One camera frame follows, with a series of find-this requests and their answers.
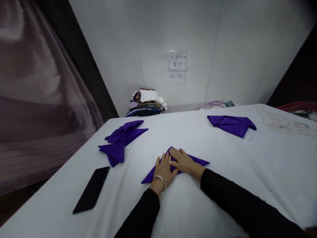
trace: black phone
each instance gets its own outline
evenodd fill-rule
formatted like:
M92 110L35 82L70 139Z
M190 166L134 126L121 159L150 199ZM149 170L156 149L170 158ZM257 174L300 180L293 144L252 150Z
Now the black phone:
M73 214L91 210L95 207L109 169L110 167L104 167L95 170L73 210Z

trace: sheer curtain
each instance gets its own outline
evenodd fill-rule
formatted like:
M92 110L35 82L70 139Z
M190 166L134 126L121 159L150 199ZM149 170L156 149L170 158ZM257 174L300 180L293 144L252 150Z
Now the sheer curtain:
M36 3L0 6L2 195L52 176L104 120Z

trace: red object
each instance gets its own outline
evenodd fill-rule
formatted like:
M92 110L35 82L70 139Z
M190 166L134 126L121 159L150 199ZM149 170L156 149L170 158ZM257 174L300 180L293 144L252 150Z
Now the red object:
M284 106L277 107L282 111L294 112L294 111L317 111L317 102L298 101Z

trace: bangle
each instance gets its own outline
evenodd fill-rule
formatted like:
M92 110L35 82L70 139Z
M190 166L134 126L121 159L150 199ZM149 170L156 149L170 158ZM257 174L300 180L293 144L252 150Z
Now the bangle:
M154 178L152 179L152 181L155 179L155 178L160 178L162 181L163 181L163 183L164 183L164 189L163 189L163 191L166 189L166 183L165 183L165 180L163 179L163 177L161 176L161 175L156 175L156 176L154 176Z

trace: purple cloth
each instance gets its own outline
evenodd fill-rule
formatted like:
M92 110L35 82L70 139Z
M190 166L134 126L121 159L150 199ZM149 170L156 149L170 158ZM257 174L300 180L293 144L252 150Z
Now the purple cloth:
M257 127L247 117L235 116L207 116L214 127L243 138L248 128L257 130Z
M191 155L188 155L188 156L191 157L191 158L193 159L193 161L195 161L196 163L201 164L202 166L205 166L205 165L207 165L207 164L210 164L210 162L204 161L204 160L199 159L199 158L196 158L196 157L194 157L194 156L191 156ZM145 179L141 182L141 184L151 183L151 182L152 182L155 167L156 167L156 166L153 167L153 169L149 172L149 174L145 177ZM171 172L173 172L174 169L176 169L176 168L175 168L174 166L171 166Z
M98 146L101 152L107 154L111 167L115 167L118 163L123 163L124 148L148 130L148 128L135 129L142 122L144 121L127 122L119 127L119 129L116 129L110 136L105 138L105 140L114 144Z
M106 137L105 140L109 143L117 143L128 131L137 128L143 122L143 120L127 122L123 126L119 127L119 129L116 129L110 136Z
M129 109L137 107L138 104L139 104L138 102L130 102Z

